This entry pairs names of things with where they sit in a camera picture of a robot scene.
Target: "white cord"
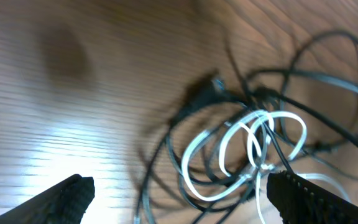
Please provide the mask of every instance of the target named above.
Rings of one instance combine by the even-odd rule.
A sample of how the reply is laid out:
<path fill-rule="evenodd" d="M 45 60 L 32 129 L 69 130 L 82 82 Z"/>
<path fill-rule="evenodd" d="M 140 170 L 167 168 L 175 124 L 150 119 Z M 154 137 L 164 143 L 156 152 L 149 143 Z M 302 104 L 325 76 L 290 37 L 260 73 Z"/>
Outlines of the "white cord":
<path fill-rule="evenodd" d="M 307 127 L 306 127 L 305 122 L 298 115 L 288 112 L 288 111 L 274 111 L 274 112 L 269 113 L 268 111 L 265 111 L 265 110 L 257 110 L 252 113 L 249 113 L 248 115 L 239 119 L 226 131 L 225 135 L 221 139 L 220 149 L 219 149 L 219 168 L 222 170 L 222 172 L 224 174 L 226 174 L 229 177 L 230 174 L 224 166 L 224 157 L 226 154 L 226 148 L 227 148 L 227 145 L 228 145 L 230 139 L 233 137 L 233 135 L 241 128 L 245 129 L 248 132 L 247 156 L 248 156 L 248 160 L 251 165 L 251 167 L 248 168 L 249 173 L 240 175 L 239 179 L 234 184 L 232 184 L 225 191 L 223 191 L 217 195 L 205 197 L 205 196 L 202 196 L 200 193 L 198 193 L 198 191 L 195 189 L 194 185 L 191 183 L 188 168 L 189 168 L 190 159 L 192 158 L 193 154 L 196 153 L 199 149 L 201 149 L 201 147 L 204 144 L 206 144 L 204 140 L 209 136 L 209 131 L 205 130 L 205 131 L 201 132 L 199 135 L 197 135 L 197 137 L 195 137 L 194 140 L 192 140 L 192 142 L 190 142 L 190 144 L 188 145 L 188 147 L 186 148 L 186 150 L 183 154 L 182 161 L 181 161 L 182 175 L 183 175 L 186 185 L 189 187 L 190 191 L 201 200 L 204 200 L 206 202 L 213 202 L 213 201 L 217 201 L 217 200 L 229 195 L 230 193 L 235 191 L 238 187 L 240 187 L 247 179 L 250 179 L 253 176 L 253 173 L 258 168 L 257 165 L 255 164 L 255 161 L 253 158 L 253 153 L 252 153 L 253 145 L 255 146 L 255 150 L 256 150 L 257 156 L 259 158 L 261 158 L 262 154 L 266 153 L 266 152 L 262 152 L 262 150 L 260 148 L 258 140 L 255 136 L 256 130 L 258 130 L 258 128 L 260 128 L 261 125 L 264 124 L 266 121 L 268 121 L 269 128 L 271 130 L 274 130 L 274 120 L 273 120 L 274 118 L 292 118 L 292 119 L 297 120 L 302 125 L 302 135 L 299 138 L 294 149 L 288 156 L 289 160 L 293 160 L 296 157 L 296 155 L 299 153 L 299 151 L 301 150 L 301 148 L 303 147 L 303 145 L 306 141 Z M 248 127 L 246 124 L 251 122 L 254 119 L 256 119 L 256 120 L 252 124 L 251 128 Z M 270 136 L 266 136 L 266 139 L 265 139 L 266 146 L 269 146 L 271 140 L 272 139 Z M 264 164 L 264 161 L 261 161 L 261 164 L 260 164 L 261 169 L 270 170 L 270 169 L 273 169 L 274 167 L 275 166 L 273 164 L 267 165 L 267 164 Z M 336 182 L 334 179 L 332 179 L 326 175 L 323 175 L 323 174 L 298 174 L 298 175 L 302 178 L 309 179 L 309 180 L 323 180 L 323 181 L 328 182 L 329 184 L 336 187 L 342 193 L 343 197 L 347 201 L 350 202 L 350 198 L 346 194 L 346 191 L 344 190 L 342 185 L 340 183 Z M 256 175 L 256 180 L 255 180 L 255 191 L 256 191 L 255 202 L 256 202 L 257 211 L 258 211 L 260 221 L 263 224 L 265 224 L 265 220 L 263 218 L 262 211 L 260 209 L 260 179 L 261 179 L 261 171 L 258 171 L 258 174 Z"/>

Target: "brown wooden surface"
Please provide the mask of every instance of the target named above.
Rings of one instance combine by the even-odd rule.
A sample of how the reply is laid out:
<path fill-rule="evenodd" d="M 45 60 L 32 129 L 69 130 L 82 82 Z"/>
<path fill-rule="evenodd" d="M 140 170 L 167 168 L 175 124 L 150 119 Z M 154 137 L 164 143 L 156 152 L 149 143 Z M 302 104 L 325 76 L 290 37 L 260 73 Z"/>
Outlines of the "brown wooden surface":
<path fill-rule="evenodd" d="M 145 161 L 185 88 L 218 68 L 228 88 L 239 91 L 226 44 L 246 72 L 288 65 L 303 41 L 333 28 L 358 35 L 358 1 L 0 0 L 0 214 L 78 173 L 93 176 L 96 186 L 83 223 L 130 223 Z M 314 46 L 300 66 L 358 80 L 354 46 L 344 39 Z M 259 81 L 280 84 L 278 76 Z M 355 130 L 352 93 L 294 79 L 288 94 Z M 220 106 L 192 118 L 175 132 L 175 145 L 180 150 L 207 126 L 203 118 L 235 110 Z M 311 139 L 338 138 L 300 114 Z M 298 129 L 291 127 L 296 136 Z M 238 153 L 227 160 L 235 162 Z M 328 159 L 358 174 L 353 146 Z M 333 175 L 358 205 L 358 182 L 311 160 L 294 168 Z M 156 171 L 177 192 L 165 152 Z M 154 210 L 159 223 L 188 223 L 198 214 L 156 183 L 151 186 L 161 205 Z M 266 200 L 262 194 L 264 212 L 273 214 L 266 220 L 280 223 Z M 204 223 L 218 217 L 210 215 Z M 259 223 L 254 201 L 227 222 Z"/>

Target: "black cord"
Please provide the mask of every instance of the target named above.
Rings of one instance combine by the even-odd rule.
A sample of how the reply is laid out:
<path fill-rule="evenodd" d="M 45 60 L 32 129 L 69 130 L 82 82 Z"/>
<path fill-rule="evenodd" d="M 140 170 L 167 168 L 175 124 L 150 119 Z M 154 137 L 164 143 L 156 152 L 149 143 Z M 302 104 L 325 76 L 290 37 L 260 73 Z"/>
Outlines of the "black cord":
<path fill-rule="evenodd" d="M 253 110 L 259 110 L 259 109 L 266 110 L 265 104 L 272 105 L 275 110 L 277 110 L 277 109 L 282 110 L 284 103 L 289 103 L 289 104 L 292 104 L 292 105 L 298 107 L 301 110 L 306 111 L 307 113 L 314 116 L 315 118 L 319 119 L 325 125 L 329 126 L 333 130 L 335 130 L 339 134 L 341 134 L 344 137 L 344 139 L 340 140 L 340 141 L 336 141 L 331 144 L 323 144 L 321 142 L 317 142 L 315 144 L 305 145 L 301 149 L 301 151 L 303 153 L 302 155 L 296 157 L 292 161 L 287 161 L 287 159 L 285 158 L 285 156 L 284 156 L 283 152 L 281 151 L 280 146 L 278 145 L 278 142 L 276 140 L 276 138 L 278 138 L 278 139 L 282 140 L 283 142 L 285 142 L 286 144 L 289 144 L 290 146 L 294 145 L 294 142 L 288 137 L 288 134 L 285 130 L 284 121 L 283 120 L 280 121 L 281 132 L 271 130 L 264 123 L 262 125 L 262 129 L 258 130 L 258 133 L 257 133 L 258 141 L 260 141 L 260 145 L 263 145 L 265 147 L 264 141 L 265 141 L 266 135 L 269 135 L 272 138 L 273 146 L 275 147 L 275 149 L 281 159 L 281 162 L 276 165 L 276 168 L 274 170 L 278 169 L 280 165 L 284 165 L 284 167 L 289 172 L 293 172 L 290 167 L 291 162 L 298 161 L 298 160 L 306 158 L 306 157 L 312 157 L 313 159 L 316 159 L 317 161 L 327 165 L 331 169 L 336 170 L 341 175 L 352 178 L 352 176 L 347 175 L 344 172 L 340 171 L 339 169 L 334 167 L 332 164 L 329 164 L 327 161 L 324 161 L 321 158 L 319 158 L 316 154 L 319 152 L 331 152 L 332 149 L 338 148 L 339 146 L 347 143 L 348 141 L 350 141 L 351 143 L 353 143 L 355 146 L 358 147 L 358 134 L 353 135 L 352 133 L 345 130 L 340 125 L 336 124 L 334 121 L 328 119 L 324 115 L 322 115 L 322 114 L 318 113 L 317 111 L 312 110 L 311 108 L 285 96 L 291 76 L 311 78 L 311 79 L 318 80 L 318 81 L 321 81 L 321 82 L 324 82 L 324 83 L 327 83 L 330 85 L 339 86 L 339 87 L 347 89 L 349 91 L 353 91 L 355 94 L 358 94 L 358 84 L 325 74 L 323 72 L 311 72 L 311 71 L 306 71 L 306 70 L 295 69 L 295 65 L 299 61 L 299 59 L 300 59 L 301 55 L 304 53 L 304 51 L 309 49 L 309 47 L 311 45 L 313 45 L 313 43 L 320 41 L 322 39 L 325 39 L 327 37 L 332 37 L 332 36 L 347 37 L 347 38 L 351 39 L 356 44 L 356 46 L 358 46 L 358 38 L 353 36 L 352 34 L 349 34 L 342 30 L 326 32 L 326 33 L 323 33 L 323 34 L 320 34 L 320 35 L 314 37 L 308 43 L 306 43 L 299 51 L 297 51 L 296 55 L 294 56 L 293 60 L 291 61 L 289 68 L 268 68 L 268 69 L 264 68 L 264 69 L 256 70 L 256 71 L 249 73 L 246 76 L 246 78 L 242 79 L 242 81 L 241 81 L 242 82 L 241 86 L 243 87 L 244 93 L 246 94 L 246 96 L 244 97 L 245 100 L 242 100 L 241 97 L 230 94 L 227 91 L 225 91 L 223 88 L 222 81 L 217 80 L 217 79 L 212 79 L 212 81 L 209 82 L 209 84 L 206 85 L 206 87 L 200 88 L 199 92 L 194 93 L 193 95 L 190 95 L 193 97 L 193 99 L 190 100 L 190 102 L 188 104 L 184 105 L 183 108 L 177 113 L 177 115 L 175 115 L 174 118 L 171 120 L 169 130 L 167 131 L 166 135 L 164 135 L 161 142 L 158 144 L 158 147 L 150 161 L 150 164 L 147 166 L 147 172 L 146 172 L 144 181 L 142 183 L 142 187 L 140 189 L 140 195 L 139 195 L 137 207 L 135 210 L 134 223 L 140 223 L 140 206 L 142 204 L 144 206 L 144 212 L 146 214 L 146 217 L 147 217 L 149 223 L 155 223 L 155 219 L 154 219 L 154 216 L 152 215 L 151 208 L 150 208 L 150 195 L 149 195 L 148 185 L 149 185 L 150 178 L 153 177 L 152 170 L 153 170 L 155 161 L 157 160 L 157 156 L 158 156 L 159 152 L 161 151 L 161 148 L 163 148 L 164 146 L 167 148 L 168 155 L 172 161 L 172 164 L 173 164 L 174 168 L 176 169 L 176 171 L 178 172 L 178 185 L 179 185 L 179 190 L 180 190 L 182 197 L 186 200 L 186 202 L 189 203 L 189 205 L 191 205 L 192 207 L 201 211 L 201 213 L 193 220 L 193 223 L 198 223 L 208 213 L 225 212 L 223 217 L 218 221 L 218 223 L 223 223 L 227 219 L 227 217 L 238 207 L 238 205 L 240 203 L 243 203 L 243 202 L 250 200 L 251 198 L 254 197 L 254 195 L 255 195 L 254 181 L 255 181 L 257 172 L 254 173 L 254 175 L 252 176 L 252 178 L 250 180 L 248 180 L 244 183 L 244 185 L 247 188 L 237 202 L 235 202 L 231 205 L 226 205 L 226 206 L 218 207 L 218 208 L 215 208 L 215 206 L 222 199 L 214 201 L 214 202 L 201 202 L 200 200 L 193 198 L 191 195 L 189 195 L 186 192 L 185 187 L 183 185 L 183 177 L 181 176 L 181 166 L 180 166 L 181 158 L 175 154 L 175 151 L 171 144 L 171 133 L 175 129 L 175 127 L 179 123 L 186 120 L 187 117 L 198 112 L 202 108 L 205 108 L 205 107 L 208 107 L 211 105 L 216 105 L 219 103 L 224 103 L 224 102 L 239 103 L 240 105 L 242 105 L 244 107 L 244 109 L 242 111 L 238 112 L 237 114 L 235 114 L 231 119 L 229 119 L 228 122 L 222 123 L 222 124 L 216 126 L 215 128 L 209 130 L 209 134 L 205 137 L 204 142 L 209 141 L 209 139 L 211 139 L 211 137 L 213 135 L 216 135 L 222 127 L 224 127 L 225 125 L 229 126 L 230 124 L 234 123 L 235 121 L 237 121 L 239 118 L 241 118 L 245 114 L 247 114 Z M 268 89 L 266 87 L 260 87 L 260 88 L 256 89 L 256 91 L 250 90 L 247 83 L 249 81 L 251 81 L 252 79 L 254 79 L 257 75 L 275 74 L 275 73 L 276 74 L 280 73 L 284 76 L 284 82 L 283 82 L 283 86 L 281 88 L 280 93 L 275 90 Z M 189 173 L 190 179 L 193 184 L 203 185 L 203 186 L 226 186 L 226 187 L 229 187 L 242 175 L 244 169 L 246 168 L 247 163 L 241 164 L 240 168 L 238 168 L 234 173 L 232 173 L 232 175 L 230 177 L 220 179 L 216 175 L 214 175 L 214 172 L 211 168 L 211 164 L 212 164 L 212 161 L 214 160 L 214 158 L 216 157 L 217 152 L 219 151 L 218 146 L 219 146 L 219 141 L 213 147 L 213 151 L 209 156 L 204 155 L 204 153 L 205 153 L 204 149 L 200 149 L 203 152 L 205 173 L 206 173 L 207 177 L 210 179 L 210 181 L 198 180 L 195 177 L 193 177 L 191 173 Z M 260 158 L 259 164 L 263 163 L 263 161 L 265 160 L 267 150 L 263 150 L 263 152 L 264 153 L 262 154 L 262 157 Z"/>

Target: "bundle of cables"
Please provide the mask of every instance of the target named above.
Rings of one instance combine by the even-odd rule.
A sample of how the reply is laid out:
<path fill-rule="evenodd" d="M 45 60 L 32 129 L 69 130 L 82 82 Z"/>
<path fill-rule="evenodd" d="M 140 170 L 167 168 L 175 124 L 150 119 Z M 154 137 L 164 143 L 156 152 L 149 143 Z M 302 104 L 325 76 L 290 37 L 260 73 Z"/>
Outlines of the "bundle of cables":
<path fill-rule="evenodd" d="M 353 91 L 358 95 L 358 84 L 336 78 L 332 75 L 325 74 L 323 72 L 311 72 L 306 70 L 299 70 L 295 68 L 296 63 L 299 61 L 302 54 L 315 42 L 325 39 L 327 37 L 341 36 L 346 37 L 358 46 L 358 38 L 354 35 L 342 31 L 334 30 L 322 33 L 313 37 L 307 42 L 299 51 L 297 51 L 294 59 L 291 61 L 289 68 L 270 68 L 260 69 L 253 71 L 241 78 L 241 85 L 244 91 L 244 96 L 237 96 L 229 93 L 224 89 L 222 80 L 218 78 L 212 78 L 205 86 L 201 87 L 197 93 L 193 94 L 193 98 L 173 117 L 170 121 L 170 127 L 166 135 L 160 141 L 153 157 L 151 158 L 150 164 L 147 168 L 146 175 L 144 177 L 142 187 L 140 189 L 140 195 L 135 209 L 134 223 L 140 223 L 140 208 L 143 205 L 146 219 L 149 223 L 156 223 L 155 218 L 151 212 L 150 207 L 150 195 L 149 195 L 149 182 L 153 176 L 153 167 L 157 160 L 157 157 L 161 149 L 165 146 L 168 150 L 168 154 L 171 158 L 174 168 L 179 173 L 179 186 L 180 192 L 183 198 L 194 208 L 201 211 L 201 213 L 193 220 L 193 223 L 198 223 L 209 213 L 224 212 L 224 215 L 217 221 L 217 223 L 223 223 L 228 216 L 238 207 L 240 203 L 248 201 L 255 197 L 257 204 L 257 211 L 262 223 L 265 223 L 262 212 L 260 211 L 259 205 L 259 192 L 260 192 L 260 181 L 261 178 L 265 177 L 271 172 L 275 172 L 280 167 L 284 166 L 287 172 L 294 173 L 290 163 L 297 161 L 305 157 L 312 157 L 317 161 L 327 165 L 329 168 L 334 169 L 341 175 L 345 175 L 348 178 L 357 179 L 352 175 L 346 174 L 343 171 L 336 168 L 334 165 L 323 160 L 317 156 L 319 152 L 330 152 L 333 148 L 338 148 L 342 144 L 348 141 L 353 143 L 358 148 L 358 134 L 352 134 L 334 121 L 325 117 L 321 113 L 285 96 L 288 82 L 291 76 L 304 77 L 314 79 L 324 83 L 328 83 L 334 86 L 341 87 L 343 89 Z M 282 74 L 284 76 L 284 82 L 281 91 L 278 92 L 273 89 L 260 86 L 255 90 L 249 88 L 248 82 L 254 79 L 257 75 L 261 74 Z M 171 133 L 175 127 L 193 115 L 200 109 L 205 107 L 216 105 L 220 103 L 235 103 L 242 106 L 242 110 L 236 113 L 234 116 L 229 118 L 227 121 L 222 122 L 220 125 L 207 129 L 199 133 L 192 142 L 188 145 L 184 151 L 182 157 L 178 157 L 173 150 L 171 143 Z M 323 122 L 326 126 L 339 133 L 343 140 L 334 142 L 331 144 L 305 144 L 307 137 L 307 127 L 305 122 L 295 113 L 285 111 L 284 104 L 291 104 L 315 117 L 316 119 Z M 268 106 L 272 106 L 273 110 L 269 111 Z M 301 136 L 299 140 L 293 141 L 288 137 L 285 127 L 284 118 L 290 118 L 298 121 L 301 124 Z M 275 126 L 274 119 L 279 119 L 279 127 Z M 213 151 L 208 158 L 204 160 L 205 174 L 208 176 L 210 181 L 203 181 L 196 179 L 191 172 L 189 172 L 189 163 L 194 158 L 195 154 L 202 149 L 207 142 L 212 139 L 212 136 L 216 136 L 218 130 L 222 127 L 226 127 L 226 132 L 219 138 Z M 246 152 L 249 160 L 248 164 L 244 164 L 237 171 L 230 173 L 225 167 L 225 154 L 229 140 L 238 130 L 244 129 L 248 132 L 246 141 Z M 291 148 L 292 152 L 288 157 L 284 155 L 277 140 L 281 140 L 287 143 Z M 267 149 L 270 143 L 273 144 L 277 151 L 277 154 L 281 160 L 278 164 L 265 164 L 265 158 L 267 155 Z M 226 175 L 225 178 L 219 178 L 214 174 L 211 163 L 218 158 L 219 168 L 221 172 Z M 323 174 L 297 174 L 304 179 L 317 179 L 323 180 L 337 188 L 342 197 L 350 201 L 344 188 L 336 182 L 334 179 L 323 175 Z M 191 196 L 185 189 L 184 184 L 187 185 L 191 193 L 197 197 Z M 195 188 L 195 185 L 200 186 L 223 186 L 226 189 L 216 195 L 204 196 L 201 195 Z M 229 194 L 233 193 L 240 186 L 247 187 L 246 190 L 240 196 L 240 199 L 231 204 L 223 207 L 216 208 L 216 204 L 222 201 Z"/>

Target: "wood grain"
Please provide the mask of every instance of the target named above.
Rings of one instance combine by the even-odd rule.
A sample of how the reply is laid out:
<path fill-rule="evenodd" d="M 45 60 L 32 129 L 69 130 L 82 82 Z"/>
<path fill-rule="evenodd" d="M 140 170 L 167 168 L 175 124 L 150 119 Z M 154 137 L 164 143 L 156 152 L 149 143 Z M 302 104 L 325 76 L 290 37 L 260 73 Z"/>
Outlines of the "wood grain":
<path fill-rule="evenodd" d="M 82 223 L 130 223 L 145 165 L 186 87 L 218 68 L 227 87 L 239 92 L 227 45 L 241 72 L 286 66 L 302 42 L 329 29 L 358 35 L 358 1 L 0 0 L 0 214 L 78 173 L 93 176 L 96 186 Z M 316 44 L 300 66 L 358 80 L 354 46 L 344 39 Z M 278 87 L 280 79 L 258 82 Z M 355 128 L 352 93 L 294 79 L 288 94 Z M 175 131 L 175 146 L 182 150 L 237 109 L 218 106 L 189 119 Z M 306 119 L 311 139 L 338 138 L 288 109 Z M 228 160 L 236 162 L 242 145 L 231 145 Z M 352 146 L 326 157 L 358 174 Z M 309 159 L 294 167 L 333 175 L 358 205 L 358 183 Z M 166 152 L 156 173 L 178 195 Z M 153 182 L 151 193 L 159 223 L 188 223 L 198 214 L 160 184 Z M 262 200 L 264 212 L 274 214 L 267 221 L 280 223 Z M 254 202 L 227 222 L 259 223 Z"/>

